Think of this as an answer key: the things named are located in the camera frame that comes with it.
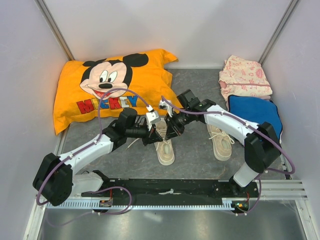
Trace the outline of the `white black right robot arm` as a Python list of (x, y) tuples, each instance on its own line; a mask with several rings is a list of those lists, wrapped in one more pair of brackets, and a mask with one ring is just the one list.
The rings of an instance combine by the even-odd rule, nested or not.
[(205, 99), (200, 101), (191, 90), (177, 96), (181, 108), (173, 105), (164, 97), (159, 107), (167, 110), (165, 138), (171, 139), (183, 134), (185, 125), (200, 121), (217, 127), (239, 141), (244, 147), (244, 164), (232, 176), (229, 191), (235, 197), (247, 191), (247, 185), (281, 155), (281, 146), (273, 126), (245, 120)]

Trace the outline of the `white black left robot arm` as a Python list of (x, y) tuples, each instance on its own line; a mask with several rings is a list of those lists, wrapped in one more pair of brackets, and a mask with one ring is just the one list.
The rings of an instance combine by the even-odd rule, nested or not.
[(32, 183), (38, 191), (37, 204), (42, 205), (40, 197), (44, 197), (53, 206), (59, 206), (69, 197), (85, 192), (94, 192), (99, 197), (106, 196), (110, 185), (100, 173), (95, 171), (79, 175), (78, 172), (99, 157), (124, 145), (128, 138), (142, 139), (144, 145), (163, 140), (156, 131), (156, 123), (161, 120), (157, 111), (147, 112), (142, 124), (136, 122), (137, 117), (136, 110), (126, 108), (89, 142), (61, 155), (47, 154)]

